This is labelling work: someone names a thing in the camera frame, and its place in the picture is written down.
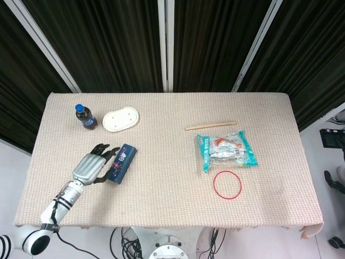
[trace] black device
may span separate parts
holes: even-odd
[[[323,147],[342,149],[338,140],[345,141],[345,129],[323,128],[320,134]]]

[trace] plastic bag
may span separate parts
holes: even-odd
[[[225,137],[197,136],[204,172],[210,163],[235,161],[237,166],[256,166],[258,164],[253,150],[244,136],[244,131]]]

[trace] bottle label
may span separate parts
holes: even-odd
[[[90,126],[90,125],[94,124],[94,122],[95,122],[95,117],[92,116],[92,118],[90,120],[82,121],[82,124],[84,126]]]

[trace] dark soda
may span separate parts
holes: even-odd
[[[96,128],[96,126],[98,125],[97,120],[92,116],[89,108],[82,106],[82,104],[77,104],[75,106],[75,110],[75,114],[78,120],[82,122],[84,128],[88,130],[93,130],[94,128]]]

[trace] beige tablecloth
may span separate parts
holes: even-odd
[[[89,131],[75,117],[77,103],[89,107],[99,126]],[[109,111],[136,108],[139,123],[110,133],[102,126]],[[187,126],[236,120],[236,126],[184,130]],[[195,136],[245,130],[258,166],[218,165],[205,174]],[[137,148],[121,185],[87,186],[63,219],[64,226],[304,227],[318,233],[323,219],[287,95],[282,93],[82,93],[48,98],[15,224],[40,225],[40,214],[72,179],[72,171],[98,143]],[[110,163],[101,175],[110,167]],[[243,190],[224,200],[213,178],[229,169]],[[219,183],[234,192],[233,179]]]

